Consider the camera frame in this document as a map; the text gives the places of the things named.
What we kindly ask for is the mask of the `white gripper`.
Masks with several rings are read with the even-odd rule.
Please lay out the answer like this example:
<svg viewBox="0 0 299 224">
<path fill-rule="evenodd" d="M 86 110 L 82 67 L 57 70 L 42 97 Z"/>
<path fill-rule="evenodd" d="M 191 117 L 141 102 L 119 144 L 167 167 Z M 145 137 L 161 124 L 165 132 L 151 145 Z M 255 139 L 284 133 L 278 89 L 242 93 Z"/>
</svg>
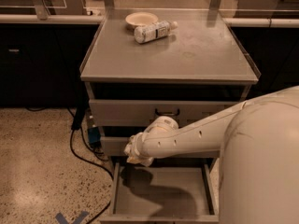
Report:
<svg viewBox="0 0 299 224">
<path fill-rule="evenodd" d="M 132 135 L 124 148 L 124 154 L 127 156 L 126 161 L 128 163 L 149 167 L 153 163 L 153 158 L 141 154 L 140 150 L 143 145 L 142 136 L 143 133 Z"/>
</svg>

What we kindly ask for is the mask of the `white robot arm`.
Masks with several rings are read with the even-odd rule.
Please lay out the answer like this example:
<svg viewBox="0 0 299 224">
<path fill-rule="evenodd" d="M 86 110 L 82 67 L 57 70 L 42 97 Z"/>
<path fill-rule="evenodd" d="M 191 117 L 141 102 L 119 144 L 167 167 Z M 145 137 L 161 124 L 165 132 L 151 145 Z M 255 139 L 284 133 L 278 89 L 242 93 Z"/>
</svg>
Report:
<svg viewBox="0 0 299 224">
<path fill-rule="evenodd" d="M 220 153 L 220 224 L 299 224 L 299 87 L 233 105 L 180 128 L 161 116 L 130 137 L 127 161 L 149 166 Z"/>
</svg>

